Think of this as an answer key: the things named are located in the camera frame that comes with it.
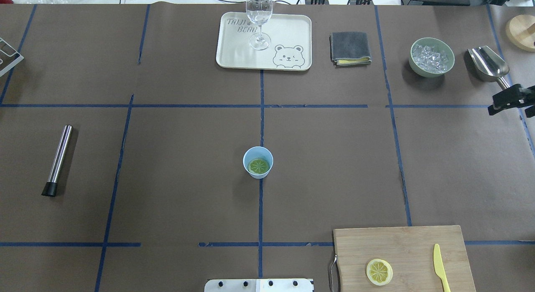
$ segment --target glass stem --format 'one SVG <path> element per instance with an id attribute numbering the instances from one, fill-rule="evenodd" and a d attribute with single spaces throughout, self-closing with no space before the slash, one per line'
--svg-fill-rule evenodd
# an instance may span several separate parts
<path id="1" fill-rule="evenodd" d="M 262 41 L 264 41 L 264 36 L 262 36 L 262 25 L 259 25 L 258 27 L 260 27 L 260 35 L 258 35 L 258 37 L 256 37 L 256 41 L 262 42 Z"/>

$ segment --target cutting board handle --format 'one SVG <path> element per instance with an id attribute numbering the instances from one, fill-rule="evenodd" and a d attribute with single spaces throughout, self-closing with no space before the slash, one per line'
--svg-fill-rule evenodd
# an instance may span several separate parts
<path id="1" fill-rule="evenodd" d="M 333 267 L 334 267 L 334 265 L 336 264 L 337 261 L 338 261 L 338 256 L 336 254 L 334 254 L 333 262 L 331 263 L 331 267 L 329 267 L 329 289 L 331 290 L 331 292 L 334 292 L 334 288 L 333 288 Z"/>

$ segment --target round wooden board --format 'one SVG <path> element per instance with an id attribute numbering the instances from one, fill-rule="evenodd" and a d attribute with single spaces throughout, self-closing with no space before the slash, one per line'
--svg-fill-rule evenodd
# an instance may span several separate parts
<path id="1" fill-rule="evenodd" d="M 535 16 L 518 15 L 506 25 L 509 40 L 519 48 L 535 52 Z"/>

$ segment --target bear illustration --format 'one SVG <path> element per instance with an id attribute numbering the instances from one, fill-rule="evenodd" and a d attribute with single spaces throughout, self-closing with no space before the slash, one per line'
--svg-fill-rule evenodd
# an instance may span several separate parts
<path id="1" fill-rule="evenodd" d="M 303 47 L 284 47 L 282 45 L 275 46 L 275 57 L 273 63 L 277 68 L 300 68 L 304 65 Z"/>

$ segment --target gray towel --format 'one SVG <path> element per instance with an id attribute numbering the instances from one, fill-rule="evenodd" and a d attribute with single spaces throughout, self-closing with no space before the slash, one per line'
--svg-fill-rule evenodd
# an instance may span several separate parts
<path id="1" fill-rule="evenodd" d="M 371 63 L 367 34 L 363 31 L 331 33 L 331 59 L 339 66 Z"/>

